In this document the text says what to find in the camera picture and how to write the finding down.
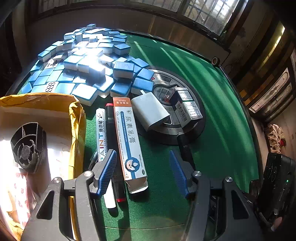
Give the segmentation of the white orange ointment box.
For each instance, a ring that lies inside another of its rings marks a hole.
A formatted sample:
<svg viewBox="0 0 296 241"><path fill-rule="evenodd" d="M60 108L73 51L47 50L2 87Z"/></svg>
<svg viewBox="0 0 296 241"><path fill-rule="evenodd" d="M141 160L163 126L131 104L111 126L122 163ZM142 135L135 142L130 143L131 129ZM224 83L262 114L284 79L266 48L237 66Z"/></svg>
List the white orange ointment box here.
<svg viewBox="0 0 296 241"><path fill-rule="evenodd" d="M148 182L130 99L114 97L113 110L123 177L128 192L136 194L145 191Z"/></svg>

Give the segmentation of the long black pen case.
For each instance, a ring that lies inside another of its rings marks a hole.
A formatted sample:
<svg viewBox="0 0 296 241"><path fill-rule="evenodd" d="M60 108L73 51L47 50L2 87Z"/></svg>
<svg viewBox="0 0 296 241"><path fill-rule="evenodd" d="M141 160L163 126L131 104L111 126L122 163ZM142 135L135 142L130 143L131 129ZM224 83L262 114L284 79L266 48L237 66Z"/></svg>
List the long black pen case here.
<svg viewBox="0 0 296 241"><path fill-rule="evenodd" d="M196 170L193 155L192 155L190 146L188 144L188 140L186 138L186 135L184 133L178 133L177 134L177 142L178 142L178 147L180 150L182 160L185 162L189 162L190 165L192 166L192 168L194 170Z"/></svg>

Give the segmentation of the pink rose hand cream tube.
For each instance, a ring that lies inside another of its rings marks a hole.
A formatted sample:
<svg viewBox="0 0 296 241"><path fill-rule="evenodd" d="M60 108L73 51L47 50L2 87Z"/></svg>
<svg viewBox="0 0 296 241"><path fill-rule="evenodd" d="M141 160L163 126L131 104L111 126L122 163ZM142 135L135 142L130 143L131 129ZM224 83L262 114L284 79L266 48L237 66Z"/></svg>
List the pink rose hand cream tube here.
<svg viewBox="0 0 296 241"><path fill-rule="evenodd" d="M36 200L28 185L28 178L28 174L23 169L16 169L10 190L13 219L20 224L22 229L25 228L36 206Z"/></svg>

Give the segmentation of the white paint marker pen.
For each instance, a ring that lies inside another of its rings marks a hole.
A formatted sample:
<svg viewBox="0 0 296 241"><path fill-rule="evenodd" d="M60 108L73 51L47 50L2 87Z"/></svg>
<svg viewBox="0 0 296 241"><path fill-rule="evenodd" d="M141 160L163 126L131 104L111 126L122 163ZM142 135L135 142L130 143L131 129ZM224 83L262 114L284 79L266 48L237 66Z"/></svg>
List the white paint marker pen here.
<svg viewBox="0 0 296 241"><path fill-rule="evenodd" d="M102 162L107 153L106 146L106 131L105 131L105 109L98 108L95 113L96 117L96 143L97 143L97 156L98 161ZM116 208L116 202L112 187L112 181L110 180L106 193L103 196L104 203L107 209Z"/></svg>

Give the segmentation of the black red marker pen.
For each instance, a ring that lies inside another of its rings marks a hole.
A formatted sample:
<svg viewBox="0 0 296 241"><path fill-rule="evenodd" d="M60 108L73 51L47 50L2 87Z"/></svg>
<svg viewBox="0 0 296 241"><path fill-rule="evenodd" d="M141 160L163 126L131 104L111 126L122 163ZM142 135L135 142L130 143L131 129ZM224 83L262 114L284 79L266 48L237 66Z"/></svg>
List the black red marker pen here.
<svg viewBox="0 0 296 241"><path fill-rule="evenodd" d="M107 149L113 149L117 153L116 167L112 176L112 185L114 190L114 196L117 202L126 201L126 191L125 191L125 181L121 168L120 152L118 149L117 133L115 127L114 118L114 105L112 103L107 103L105 106L106 114L106 139L107 139Z"/></svg>

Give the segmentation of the black white cigarette box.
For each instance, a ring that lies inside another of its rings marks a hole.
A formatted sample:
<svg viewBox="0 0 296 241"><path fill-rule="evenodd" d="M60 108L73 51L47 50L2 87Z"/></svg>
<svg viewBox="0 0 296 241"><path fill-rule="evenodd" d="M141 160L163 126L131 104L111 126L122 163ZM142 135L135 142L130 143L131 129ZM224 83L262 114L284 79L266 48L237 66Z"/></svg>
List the black white cigarette box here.
<svg viewBox="0 0 296 241"><path fill-rule="evenodd" d="M203 119L198 105L187 88L174 87L169 101L182 128Z"/></svg>

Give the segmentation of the white phone charger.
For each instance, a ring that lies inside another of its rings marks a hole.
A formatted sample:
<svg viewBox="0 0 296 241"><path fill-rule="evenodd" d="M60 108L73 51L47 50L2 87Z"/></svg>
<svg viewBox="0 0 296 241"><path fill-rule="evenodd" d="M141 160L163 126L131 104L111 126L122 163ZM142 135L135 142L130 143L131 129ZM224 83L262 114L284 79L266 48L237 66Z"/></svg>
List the white phone charger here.
<svg viewBox="0 0 296 241"><path fill-rule="evenodd" d="M152 92L140 91L140 95L131 100L132 109L146 132L161 125L170 116Z"/></svg>

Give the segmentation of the round table centre console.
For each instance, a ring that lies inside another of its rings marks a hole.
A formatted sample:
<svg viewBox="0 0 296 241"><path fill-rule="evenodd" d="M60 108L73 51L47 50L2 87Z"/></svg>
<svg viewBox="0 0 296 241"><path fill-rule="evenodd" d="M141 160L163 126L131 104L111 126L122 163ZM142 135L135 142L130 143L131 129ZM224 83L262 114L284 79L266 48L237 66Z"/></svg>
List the round table centre console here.
<svg viewBox="0 0 296 241"><path fill-rule="evenodd" d="M197 91L182 77L162 68L152 67L152 93L170 114L159 126L146 131L137 120L138 133L149 140L176 146L177 135L184 134L192 143L205 128L206 112Z"/></svg>

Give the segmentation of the blue white mahjong tile pile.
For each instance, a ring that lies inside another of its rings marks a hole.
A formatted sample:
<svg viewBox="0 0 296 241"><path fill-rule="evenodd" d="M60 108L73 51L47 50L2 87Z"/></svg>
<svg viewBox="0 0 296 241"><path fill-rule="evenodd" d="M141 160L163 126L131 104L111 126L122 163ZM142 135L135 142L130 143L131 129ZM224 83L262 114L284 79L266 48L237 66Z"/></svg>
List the blue white mahjong tile pile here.
<svg viewBox="0 0 296 241"><path fill-rule="evenodd" d="M65 33L37 55L20 93L74 95L88 106L97 97L150 93L154 72L130 44L127 34L95 24Z"/></svg>

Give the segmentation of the black tape roll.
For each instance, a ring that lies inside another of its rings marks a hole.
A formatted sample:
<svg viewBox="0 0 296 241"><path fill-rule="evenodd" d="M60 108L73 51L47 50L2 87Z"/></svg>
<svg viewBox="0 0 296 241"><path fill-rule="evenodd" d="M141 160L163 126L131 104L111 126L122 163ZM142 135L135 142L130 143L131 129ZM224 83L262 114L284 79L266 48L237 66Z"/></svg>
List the black tape roll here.
<svg viewBox="0 0 296 241"><path fill-rule="evenodd" d="M213 57L212 60L211 60L211 64L214 66L214 67L217 67L220 65L220 59L218 57Z"/></svg>

